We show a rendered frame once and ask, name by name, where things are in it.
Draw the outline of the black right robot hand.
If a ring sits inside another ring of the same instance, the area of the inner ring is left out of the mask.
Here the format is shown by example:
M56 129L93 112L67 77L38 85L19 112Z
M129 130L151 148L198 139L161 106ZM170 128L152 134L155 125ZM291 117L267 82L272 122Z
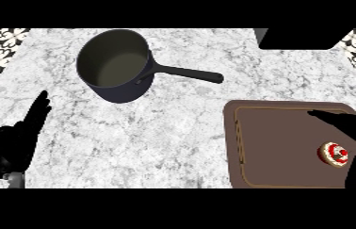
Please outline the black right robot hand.
M309 115L318 117L324 122L335 126L340 131L356 141L356 115L331 113L322 110L309 111ZM344 187L356 189L356 156L353 157L344 179Z

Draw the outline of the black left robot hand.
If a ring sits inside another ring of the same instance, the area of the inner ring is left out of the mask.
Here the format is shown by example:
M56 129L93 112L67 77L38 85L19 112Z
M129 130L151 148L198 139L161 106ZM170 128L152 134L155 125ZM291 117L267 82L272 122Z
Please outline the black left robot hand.
M47 114L52 110L44 90L37 96L27 116L15 125L0 126L0 177L12 172L25 172L35 153L35 144Z

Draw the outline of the brown tray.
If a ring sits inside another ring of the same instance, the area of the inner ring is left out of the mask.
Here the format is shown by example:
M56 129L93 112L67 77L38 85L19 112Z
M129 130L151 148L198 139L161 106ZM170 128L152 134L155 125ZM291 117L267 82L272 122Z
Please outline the brown tray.
M233 100L225 107L226 156L235 188L343 188L349 167L321 161L326 142L356 155L353 140L310 110L355 112L343 103Z

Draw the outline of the black appliance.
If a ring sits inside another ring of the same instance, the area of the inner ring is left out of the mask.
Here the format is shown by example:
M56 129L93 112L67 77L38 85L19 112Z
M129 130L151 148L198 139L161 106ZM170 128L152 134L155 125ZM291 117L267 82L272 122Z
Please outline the black appliance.
M254 28L259 48L263 50L328 50L349 32L349 27Z

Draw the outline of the dark blue saucepan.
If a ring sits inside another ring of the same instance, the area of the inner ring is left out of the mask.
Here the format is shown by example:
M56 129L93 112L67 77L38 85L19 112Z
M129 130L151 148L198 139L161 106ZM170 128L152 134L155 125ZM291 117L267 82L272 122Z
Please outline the dark blue saucepan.
M112 29L90 39L78 54L77 73L98 95L117 104L145 94L157 73L217 84L225 81L219 73L160 65L145 38L127 29Z

